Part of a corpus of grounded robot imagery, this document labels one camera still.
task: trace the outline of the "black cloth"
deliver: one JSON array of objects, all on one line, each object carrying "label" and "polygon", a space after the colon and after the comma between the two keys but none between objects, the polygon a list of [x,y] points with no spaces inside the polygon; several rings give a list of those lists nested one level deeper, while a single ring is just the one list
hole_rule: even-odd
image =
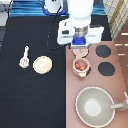
[{"label": "black cloth", "polygon": [[[57,17],[49,49],[57,47]],[[54,17],[10,17],[0,52],[0,128],[66,128],[65,48],[48,52],[47,36]],[[107,16],[93,16],[92,24],[105,27],[102,40],[111,40]],[[19,66],[29,46],[30,66]],[[52,70],[37,74],[33,62],[39,56],[53,61]]]}]

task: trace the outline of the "brown food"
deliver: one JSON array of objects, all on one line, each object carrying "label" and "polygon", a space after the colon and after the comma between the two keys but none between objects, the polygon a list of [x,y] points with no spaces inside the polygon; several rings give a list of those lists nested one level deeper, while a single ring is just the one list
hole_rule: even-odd
[{"label": "brown food", "polygon": [[83,71],[83,70],[85,70],[85,69],[86,69],[85,66],[81,66],[81,67],[80,67],[80,71]]},{"label": "brown food", "polygon": [[80,69],[80,64],[78,62],[75,63],[75,68]]}]

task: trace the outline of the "ceramic bowl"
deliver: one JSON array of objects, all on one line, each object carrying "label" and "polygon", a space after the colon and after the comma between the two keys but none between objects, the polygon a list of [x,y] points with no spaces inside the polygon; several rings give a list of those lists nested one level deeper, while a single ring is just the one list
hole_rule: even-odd
[{"label": "ceramic bowl", "polygon": [[114,118],[115,110],[111,96],[98,87],[83,89],[76,98],[76,112],[87,125],[100,128],[107,126]]},{"label": "ceramic bowl", "polygon": [[[86,69],[83,70],[83,71],[80,71],[80,70],[76,69],[76,67],[75,67],[76,62],[83,62],[86,65]],[[85,58],[76,58],[73,61],[72,70],[73,70],[73,73],[77,76],[85,77],[87,75],[87,72],[88,72],[89,68],[90,68],[89,61]]]}]

